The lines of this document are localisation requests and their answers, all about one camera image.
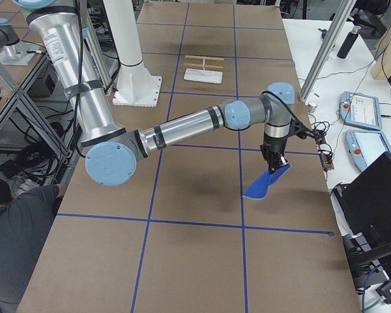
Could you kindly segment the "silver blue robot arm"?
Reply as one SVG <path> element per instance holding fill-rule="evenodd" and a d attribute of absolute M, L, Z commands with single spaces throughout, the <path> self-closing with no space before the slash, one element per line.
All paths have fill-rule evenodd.
<path fill-rule="evenodd" d="M 117 186 L 133 176 L 137 163 L 156 150 L 226 127 L 244 130 L 265 126 L 261 151 L 268 170 L 261 180 L 272 184 L 289 168 L 284 157 L 293 119 L 294 89 L 273 83 L 257 98 L 230 100 L 147 130 L 127 132 L 116 122 L 102 82 L 83 49 L 80 4 L 76 1 L 20 1 L 26 21 L 43 40 L 53 66 L 74 107 L 83 131 L 85 167 L 89 176 L 105 186 Z"/>
<path fill-rule="evenodd" d="M 10 22 L 0 18 L 0 62 L 2 65 L 27 66 L 33 58 Z"/>

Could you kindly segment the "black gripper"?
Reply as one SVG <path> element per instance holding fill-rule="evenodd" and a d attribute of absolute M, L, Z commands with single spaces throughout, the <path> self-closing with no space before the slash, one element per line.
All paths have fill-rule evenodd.
<path fill-rule="evenodd" d="M 287 165 L 284 157 L 286 138 L 265 138 L 260 146 L 263 158 L 268 163 L 268 172 L 274 173 L 276 169 L 283 168 Z"/>

